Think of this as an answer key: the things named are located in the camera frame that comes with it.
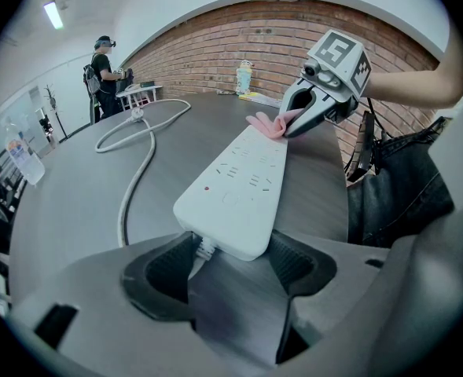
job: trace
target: pink cloth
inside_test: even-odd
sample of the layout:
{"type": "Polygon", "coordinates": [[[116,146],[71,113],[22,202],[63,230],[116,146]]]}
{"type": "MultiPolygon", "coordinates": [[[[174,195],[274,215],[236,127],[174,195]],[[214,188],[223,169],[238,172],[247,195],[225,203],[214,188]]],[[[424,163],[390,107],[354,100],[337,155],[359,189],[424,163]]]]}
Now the pink cloth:
{"type": "Polygon", "coordinates": [[[303,109],[294,109],[278,115],[272,122],[266,113],[257,112],[254,116],[247,116],[245,119],[257,130],[271,139],[280,138],[287,130],[287,123],[290,122],[303,109]]]}

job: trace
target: plug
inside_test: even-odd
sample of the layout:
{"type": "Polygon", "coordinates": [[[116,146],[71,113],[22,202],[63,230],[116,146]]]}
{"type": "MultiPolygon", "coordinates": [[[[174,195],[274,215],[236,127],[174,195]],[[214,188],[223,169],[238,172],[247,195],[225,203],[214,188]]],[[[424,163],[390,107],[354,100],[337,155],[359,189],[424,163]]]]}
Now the plug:
{"type": "Polygon", "coordinates": [[[132,122],[140,122],[142,120],[142,117],[144,117],[144,111],[140,108],[135,108],[132,109],[131,111],[131,121],[132,122]]]}

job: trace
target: power cord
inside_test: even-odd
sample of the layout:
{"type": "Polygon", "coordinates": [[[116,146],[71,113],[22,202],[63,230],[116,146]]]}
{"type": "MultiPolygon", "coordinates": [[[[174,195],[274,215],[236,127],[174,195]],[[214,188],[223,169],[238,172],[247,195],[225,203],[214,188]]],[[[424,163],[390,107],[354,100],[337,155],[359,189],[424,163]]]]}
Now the power cord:
{"type": "Polygon", "coordinates": [[[127,208],[129,206],[130,199],[132,197],[133,191],[135,190],[135,187],[137,186],[138,181],[140,180],[140,178],[141,178],[142,174],[144,173],[145,169],[147,169],[147,166],[151,162],[152,156],[154,155],[154,151],[156,149],[156,139],[154,137],[153,131],[157,130],[157,129],[163,127],[163,126],[166,126],[167,124],[169,124],[171,122],[173,122],[179,116],[183,115],[184,113],[186,113],[188,110],[191,109],[191,104],[189,102],[183,101],[181,99],[162,99],[162,100],[159,100],[159,101],[150,102],[150,103],[146,104],[145,106],[143,106],[143,108],[145,108],[147,106],[150,106],[150,105],[153,105],[153,104],[161,103],[161,102],[182,102],[183,104],[186,104],[187,107],[184,110],[180,111],[177,115],[174,115],[174,116],[170,117],[168,120],[166,120],[166,121],[164,121],[164,122],[162,122],[160,124],[156,124],[155,126],[150,126],[148,121],[146,119],[144,119],[144,117],[143,117],[144,116],[144,111],[141,108],[135,108],[135,109],[133,109],[131,111],[131,116],[127,120],[125,120],[124,122],[122,122],[118,126],[114,127],[112,130],[108,131],[107,133],[105,133],[98,140],[97,144],[95,145],[95,151],[98,152],[98,153],[103,153],[103,152],[112,151],[115,148],[119,148],[119,147],[127,144],[128,142],[134,140],[135,138],[144,136],[146,134],[149,134],[150,137],[151,137],[151,148],[149,149],[149,152],[148,152],[147,156],[145,157],[144,161],[142,162],[141,166],[138,168],[137,172],[135,173],[135,175],[131,179],[131,182],[128,185],[127,190],[126,190],[126,192],[125,192],[125,194],[123,196],[123,200],[121,201],[121,206],[119,207],[118,222],[117,222],[117,236],[118,236],[118,243],[119,243],[120,247],[125,247],[125,246],[128,245],[125,220],[126,220],[126,216],[127,216],[127,208]],[[138,133],[132,134],[129,137],[126,137],[121,141],[118,141],[118,142],[116,142],[116,143],[114,143],[112,145],[109,145],[108,147],[100,148],[100,145],[102,144],[102,142],[104,142],[105,139],[110,137],[117,130],[123,129],[124,127],[126,127],[126,126],[128,126],[128,125],[130,125],[132,123],[136,123],[136,122],[144,122],[145,125],[147,126],[147,129],[143,130],[143,131],[139,131],[138,133]]]}
{"type": "Polygon", "coordinates": [[[381,125],[380,120],[378,119],[378,116],[376,116],[376,112],[374,111],[373,108],[373,102],[371,102],[370,98],[367,98],[367,103],[369,104],[369,109],[371,109],[371,113],[373,113],[374,119],[376,120],[376,124],[385,132],[390,138],[393,138],[394,136],[391,135],[388,131],[385,130],[385,128],[381,125]]]}
{"type": "Polygon", "coordinates": [[[201,267],[204,265],[205,262],[209,261],[214,254],[215,245],[211,239],[208,237],[204,237],[201,240],[200,246],[197,248],[197,257],[194,259],[193,269],[188,276],[188,280],[193,278],[200,271],[201,267]]]}

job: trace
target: power outlet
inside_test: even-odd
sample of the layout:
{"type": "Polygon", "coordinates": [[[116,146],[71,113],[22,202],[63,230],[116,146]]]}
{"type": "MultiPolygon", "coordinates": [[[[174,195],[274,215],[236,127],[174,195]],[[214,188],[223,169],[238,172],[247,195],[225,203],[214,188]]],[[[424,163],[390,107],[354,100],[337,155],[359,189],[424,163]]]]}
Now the power outlet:
{"type": "Polygon", "coordinates": [[[247,127],[174,205],[186,230],[245,261],[259,257],[273,230],[287,141],[247,127]]]}

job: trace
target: ceiling light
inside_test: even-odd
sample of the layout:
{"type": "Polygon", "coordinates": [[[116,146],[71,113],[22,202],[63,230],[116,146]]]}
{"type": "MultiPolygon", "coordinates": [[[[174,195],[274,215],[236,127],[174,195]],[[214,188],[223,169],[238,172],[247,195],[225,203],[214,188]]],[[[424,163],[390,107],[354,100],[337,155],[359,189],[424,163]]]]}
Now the ceiling light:
{"type": "Polygon", "coordinates": [[[60,14],[58,13],[57,5],[55,2],[48,3],[44,5],[44,10],[48,17],[51,20],[51,24],[55,27],[55,29],[61,29],[64,27],[64,24],[61,22],[60,14]]]}

